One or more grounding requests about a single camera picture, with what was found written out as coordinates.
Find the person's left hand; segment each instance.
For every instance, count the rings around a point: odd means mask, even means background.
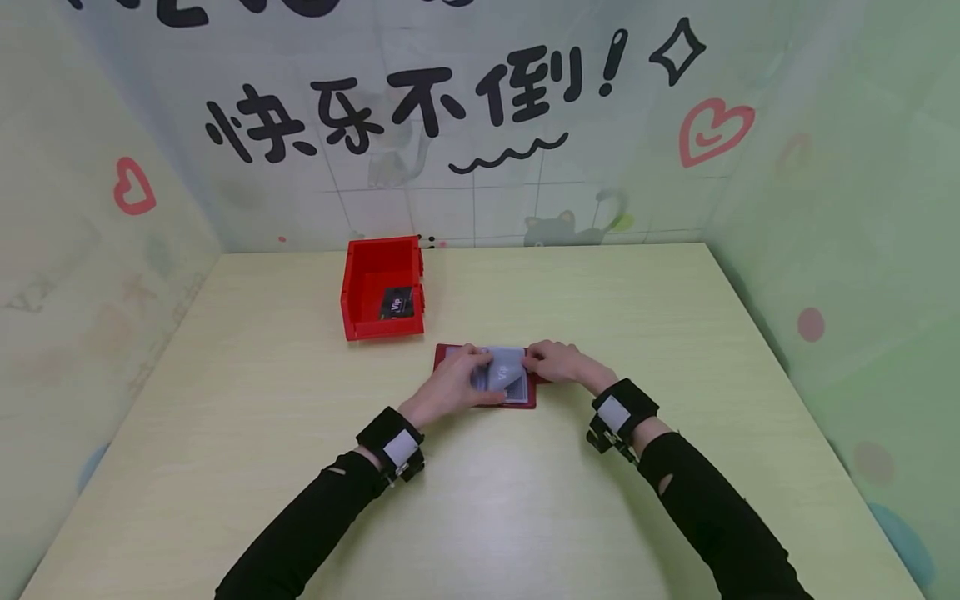
[[[503,392],[480,392],[470,385],[473,370],[491,360],[492,354],[473,344],[457,348],[397,411],[422,431],[433,421],[471,406],[500,404],[506,399]]]

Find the hand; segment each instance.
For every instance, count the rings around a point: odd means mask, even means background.
[[[613,370],[581,353],[576,345],[550,340],[530,346],[523,357],[523,366],[528,372],[550,381],[579,383],[594,396],[619,381]]]
[[[397,411],[422,430],[441,417],[471,406],[500,404],[506,399],[503,392],[479,392],[470,385],[473,370],[491,360],[492,354],[473,344],[457,348]]]

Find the white label on strap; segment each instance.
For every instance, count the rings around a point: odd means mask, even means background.
[[[398,436],[390,440],[383,446],[383,451],[387,453],[390,460],[398,467],[410,460],[410,457],[417,451],[417,441],[410,435],[410,432],[404,429]]]
[[[600,408],[597,409],[597,415],[600,416],[600,419],[607,424],[614,434],[618,432],[620,427],[623,426],[623,423],[627,422],[627,419],[630,418],[630,412],[613,396],[607,396],[607,399],[604,400]]]

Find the red heart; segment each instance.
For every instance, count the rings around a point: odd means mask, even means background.
[[[127,199],[124,198],[132,187],[130,183],[130,173],[133,173],[137,183],[143,188],[144,193],[144,199],[135,203],[129,203]],[[120,210],[133,216],[149,212],[156,206],[154,188],[150,187],[150,182],[147,181],[147,176],[144,175],[140,165],[136,164],[136,161],[129,156],[123,156],[117,160],[117,182],[116,185],[113,186],[113,201],[117,203]]]
[[[734,117],[743,119],[743,125],[740,126],[739,132],[713,150],[708,150],[701,155],[693,156],[690,154],[690,127],[693,125],[693,120],[696,119],[697,116],[704,110],[713,111],[713,122],[710,123],[710,127],[712,129],[717,129]],[[714,156],[722,155],[727,150],[732,149],[734,146],[740,143],[740,140],[744,138],[744,136],[750,130],[750,127],[754,125],[755,119],[756,111],[750,107],[733,107],[730,110],[727,110],[727,103],[720,98],[707,98],[705,101],[693,107],[693,110],[691,110],[690,113],[688,113],[684,118],[684,123],[680,125],[680,163],[685,169],[689,169],[690,167],[698,165],[705,160],[710,160]],[[705,140],[702,133],[697,133],[696,141],[698,145],[703,145],[701,142],[712,142],[721,137],[722,135],[716,135],[709,140]]]

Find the exclamation mark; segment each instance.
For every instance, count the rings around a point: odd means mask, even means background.
[[[627,30],[618,29],[613,34],[613,40],[610,42],[610,53],[607,54],[607,64],[603,67],[603,78],[607,82],[613,81],[616,77],[616,70],[620,68],[620,59],[623,58],[623,51],[627,47]],[[600,86],[600,95],[606,98],[613,91],[613,86],[609,83]]]

